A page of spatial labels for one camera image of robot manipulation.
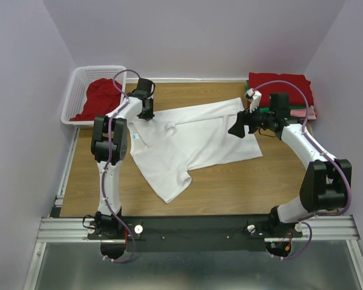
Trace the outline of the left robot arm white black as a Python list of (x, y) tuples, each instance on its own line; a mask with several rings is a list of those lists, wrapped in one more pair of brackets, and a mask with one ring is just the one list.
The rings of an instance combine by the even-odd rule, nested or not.
[(85, 215), (82, 226), (90, 239), (139, 239), (139, 231), (121, 217), (119, 179), (122, 161), (128, 152), (128, 125), (136, 118), (154, 118), (155, 84), (150, 79), (139, 78), (136, 88), (124, 96), (120, 105), (106, 115), (94, 119), (91, 153), (99, 172), (100, 198), (94, 215)]

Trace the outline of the white t-shirt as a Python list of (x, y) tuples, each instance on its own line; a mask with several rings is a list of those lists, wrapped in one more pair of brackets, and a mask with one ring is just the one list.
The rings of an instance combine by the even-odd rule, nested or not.
[(259, 158), (263, 154), (253, 135), (228, 134), (240, 98), (158, 111), (150, 121), (135, 118), (128, 125), (130, 154), (141, 174), (165, 203), (191, 183), (190, 170)]

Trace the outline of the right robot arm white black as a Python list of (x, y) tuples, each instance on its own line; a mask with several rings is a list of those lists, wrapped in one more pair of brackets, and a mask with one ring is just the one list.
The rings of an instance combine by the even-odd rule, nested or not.
[(351, 163), (328, 153), (310, 135), (306, 121), (291, 116), (288, 94), (271, 94), (268, 112), (259, 108), (261, 97), (255, 89), (245, 93), (248, 107), (237, 113), (229, 134), (244, 138), (246, 134), (270, 130), (292, 149), (306, 168), (298, 197), (272, 208), (261, 228), (278, 237), (310, 217), (346, 213), (352, 203)]

